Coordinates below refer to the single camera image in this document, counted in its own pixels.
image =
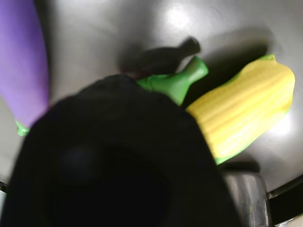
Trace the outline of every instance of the blurry black object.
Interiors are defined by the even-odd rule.
[[[8,185],[0,181],[0,191],[8,193]]]
[[[34,124],[3,210],[1,227],[240,226],[194,118],[123,75]]]
[[[181,61],[201,51],[199,42],[190,37],[179,47],[162,47],[140,52],[125,53],[120,62],[120,70],[133,79],[142,79],[151,75],[176,72]]]
[[[303,175],[270,192],[274,225],[303,214]]]

